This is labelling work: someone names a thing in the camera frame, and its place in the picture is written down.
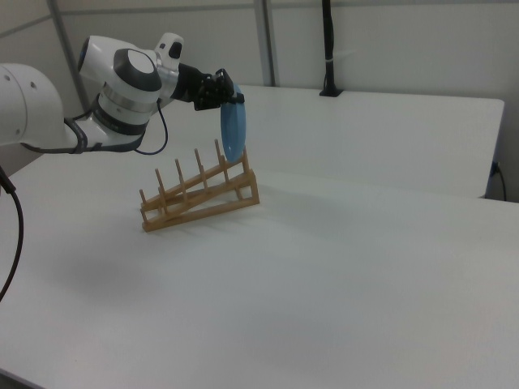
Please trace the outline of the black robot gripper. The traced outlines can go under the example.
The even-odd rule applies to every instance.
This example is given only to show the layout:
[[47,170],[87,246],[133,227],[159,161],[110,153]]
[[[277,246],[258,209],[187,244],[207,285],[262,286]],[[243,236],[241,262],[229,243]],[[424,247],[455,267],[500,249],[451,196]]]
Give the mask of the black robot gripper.
[[178,81],[171,98],[192,103],[195,110],[216,109],[224,103],[242,105],[245,102],[241,92],[234,93],[234,81],[224,68],[211,75],[183,63],[179,64]]

